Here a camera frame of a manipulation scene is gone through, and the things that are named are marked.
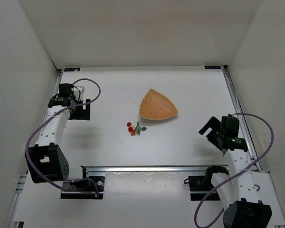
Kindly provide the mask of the fake cherry sprig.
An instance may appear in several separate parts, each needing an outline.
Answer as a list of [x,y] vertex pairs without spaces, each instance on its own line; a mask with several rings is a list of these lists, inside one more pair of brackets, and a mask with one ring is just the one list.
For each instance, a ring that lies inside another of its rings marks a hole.
[[132,125],[131,122],[127,123],[128,132],[131,136],[140,135],[141,132],[144,132],[147,130],[145,126],[141,126],[139,122],[137,122],[135,125]]

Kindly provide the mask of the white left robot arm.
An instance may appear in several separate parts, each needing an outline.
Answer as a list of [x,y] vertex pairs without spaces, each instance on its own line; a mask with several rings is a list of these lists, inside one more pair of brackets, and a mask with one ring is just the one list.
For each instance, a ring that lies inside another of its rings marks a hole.
[[[59,93],[53,96],[47,109],[47,120],[59,110],[76,104],[83,104],[83,86],[64,83],[59,85]],[[37,169],[51,181],[70,181],[85,176],[82,166],[69,166],[61,148],[62,135],[68,120],[90,120],[90,105],[73,107],[58,115],[40,130],[34,146],[28,154]]]

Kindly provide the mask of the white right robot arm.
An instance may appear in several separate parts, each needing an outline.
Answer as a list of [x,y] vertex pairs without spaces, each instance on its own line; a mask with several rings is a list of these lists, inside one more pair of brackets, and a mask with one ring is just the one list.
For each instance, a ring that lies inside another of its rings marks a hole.
[[199,130],[203,135],[208,129],[207,140],[222,151],[228,169],[210,166],[206,177],[213,185],[203,198],[204,202],[213,192],[217,192],[223,203],[219,217],[226,228],[265,228],[272,210],[264,204],[252,180],[250,168],[259,161],[251,161],[244,138],[238,136],[240,122],[235,115],[223,116],[221,120],[211,117]]

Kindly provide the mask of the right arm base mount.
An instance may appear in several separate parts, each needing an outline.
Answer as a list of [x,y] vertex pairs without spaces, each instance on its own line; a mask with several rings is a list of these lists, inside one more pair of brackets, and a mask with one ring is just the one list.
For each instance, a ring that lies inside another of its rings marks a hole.
[[188,184],[190,188],[190,200],[201,201],[203,197],[214,188],[211,184],[211,178],[213,174],[223,173],[229,175],[227,168],[223,166],[209,166],[204,175],[201,176],[189,176],[183,181],[184,184]]

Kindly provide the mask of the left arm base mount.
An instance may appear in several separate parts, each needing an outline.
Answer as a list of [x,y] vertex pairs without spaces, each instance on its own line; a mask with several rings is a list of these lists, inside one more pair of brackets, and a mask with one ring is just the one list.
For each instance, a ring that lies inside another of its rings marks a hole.
[[63,182],[65,191],[61,191],[60,198],[68,200],[102,200],[105,189],[105,173],[91,174],[89,180],[72,183]]

